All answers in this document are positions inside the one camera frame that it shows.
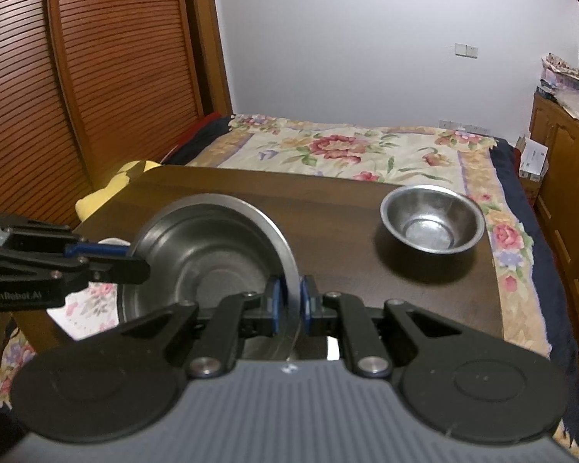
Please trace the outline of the small floral white plate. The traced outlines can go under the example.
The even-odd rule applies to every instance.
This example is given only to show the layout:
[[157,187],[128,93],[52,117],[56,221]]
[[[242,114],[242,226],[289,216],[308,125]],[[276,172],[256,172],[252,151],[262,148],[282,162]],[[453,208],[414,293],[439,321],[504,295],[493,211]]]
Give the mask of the small floral white plate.
[[47,314],[78,341],[118,325],[117,301],[117,284],[90,282],[83,291],[66,296],[62,307],[49,308]]

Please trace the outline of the medium steel bowl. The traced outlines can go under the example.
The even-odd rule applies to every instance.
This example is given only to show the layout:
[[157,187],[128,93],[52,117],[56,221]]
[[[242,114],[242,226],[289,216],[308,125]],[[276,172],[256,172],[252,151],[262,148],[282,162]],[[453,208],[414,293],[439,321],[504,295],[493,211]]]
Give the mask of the medium steel bowl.
[[287,360],[301,330],[300,275],[295,256],[277,225],[261,210],[226,194],[187,196],[155,215],[130,243],[149,278],[121,284],[119,321],[124,323],[175,303],[214,308],[223,297],[262,294],[279,282],[278,330],[245,347],[253,360]]

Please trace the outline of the small steel bowl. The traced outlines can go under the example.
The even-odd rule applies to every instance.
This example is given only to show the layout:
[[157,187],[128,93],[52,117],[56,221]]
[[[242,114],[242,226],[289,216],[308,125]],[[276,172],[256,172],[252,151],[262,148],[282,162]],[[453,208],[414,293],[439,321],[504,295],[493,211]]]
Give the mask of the small steel bowl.
[[399,242],[425,254],[469,252],[486,230],[483,213],[472,199],[436,185],[395,188],[383,198],[379,215]]

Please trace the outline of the yellow plush toy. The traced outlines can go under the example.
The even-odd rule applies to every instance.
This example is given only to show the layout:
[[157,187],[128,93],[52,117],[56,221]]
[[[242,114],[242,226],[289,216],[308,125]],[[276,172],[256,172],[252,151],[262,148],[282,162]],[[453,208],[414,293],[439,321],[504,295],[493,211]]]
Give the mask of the yellow plush toy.
[[131,181],[135,181],[141,174],[159,166],[159,163],[149,160],[138,160],[124,164],[106,186],[78,199],[75,204],[78,218],[85,221]]

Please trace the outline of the wooden louvered wardrobe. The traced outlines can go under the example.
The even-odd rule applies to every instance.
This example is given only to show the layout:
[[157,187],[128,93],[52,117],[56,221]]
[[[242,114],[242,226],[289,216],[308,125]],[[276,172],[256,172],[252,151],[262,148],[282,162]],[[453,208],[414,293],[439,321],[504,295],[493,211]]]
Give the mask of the wooden louvered wardrobe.
[[123,164],[231,110],[214,0],[0,0],[0,213],[73,224]]

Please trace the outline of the floral bed blanket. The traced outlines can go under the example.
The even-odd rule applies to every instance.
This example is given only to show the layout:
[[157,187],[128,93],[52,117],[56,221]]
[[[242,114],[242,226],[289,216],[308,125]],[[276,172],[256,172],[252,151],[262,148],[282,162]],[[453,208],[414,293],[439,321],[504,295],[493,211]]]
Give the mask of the floral bed blanket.
[[263,115],[211,116],[166,157],[177,166],[275,171],[386,184],[439,184],[486,216],[504,336],[550,357],[569,401],[555,439],[579,458],[579,366],[563,283],[505,140],[442,128],[359,128]]

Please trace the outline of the white paper box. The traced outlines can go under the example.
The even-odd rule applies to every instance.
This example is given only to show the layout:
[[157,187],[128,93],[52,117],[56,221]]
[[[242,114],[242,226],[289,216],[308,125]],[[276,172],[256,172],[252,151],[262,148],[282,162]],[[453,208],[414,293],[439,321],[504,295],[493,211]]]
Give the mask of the white paper box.
[[516,142],[520,152],[519,177],[532,182],[541,182],[548,169],[548,147],[527,137]]

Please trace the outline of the wooden sideboard cabinet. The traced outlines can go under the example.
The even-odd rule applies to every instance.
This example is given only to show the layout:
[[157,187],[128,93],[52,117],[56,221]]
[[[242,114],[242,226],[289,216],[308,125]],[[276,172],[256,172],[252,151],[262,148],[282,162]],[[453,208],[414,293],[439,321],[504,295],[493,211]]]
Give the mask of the wooden sideboard cabinet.
[[535,94],[529,131],[532,140],[548,149],[535,210],[562,267],[579,343],[579,121]]

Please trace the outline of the stack of folded cloths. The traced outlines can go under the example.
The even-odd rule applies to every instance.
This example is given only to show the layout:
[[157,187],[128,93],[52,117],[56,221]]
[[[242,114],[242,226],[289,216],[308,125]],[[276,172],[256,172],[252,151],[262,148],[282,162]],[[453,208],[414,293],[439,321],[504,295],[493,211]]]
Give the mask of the stack of folded cloths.
[[543,84],[553,90],[579,91],[579,68],[571,66],[551,52],[541,57],[541,63]]

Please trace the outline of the wall socket strip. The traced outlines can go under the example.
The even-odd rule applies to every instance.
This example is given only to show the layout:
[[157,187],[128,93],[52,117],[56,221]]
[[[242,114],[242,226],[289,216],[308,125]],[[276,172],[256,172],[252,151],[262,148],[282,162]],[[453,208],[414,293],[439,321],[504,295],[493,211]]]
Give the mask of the wall socket strip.
[[491,135],[491,131],[488,128],[483,128],[480,125],[475,125],[471,123],[462,123],[451,120],[440,120],[438,126],[439,128],[444,128],[445,130],[464,131],[468,133],[478,134],[481,136]]

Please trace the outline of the white wall switch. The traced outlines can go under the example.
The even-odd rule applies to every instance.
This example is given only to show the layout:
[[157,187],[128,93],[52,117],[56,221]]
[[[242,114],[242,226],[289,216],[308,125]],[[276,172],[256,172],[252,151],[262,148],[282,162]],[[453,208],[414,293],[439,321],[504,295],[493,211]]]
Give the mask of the white wall switch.
[[478,48],[466,44],[455,44],[456,56],[467,57],[468,59],[476,59],[478,57]]

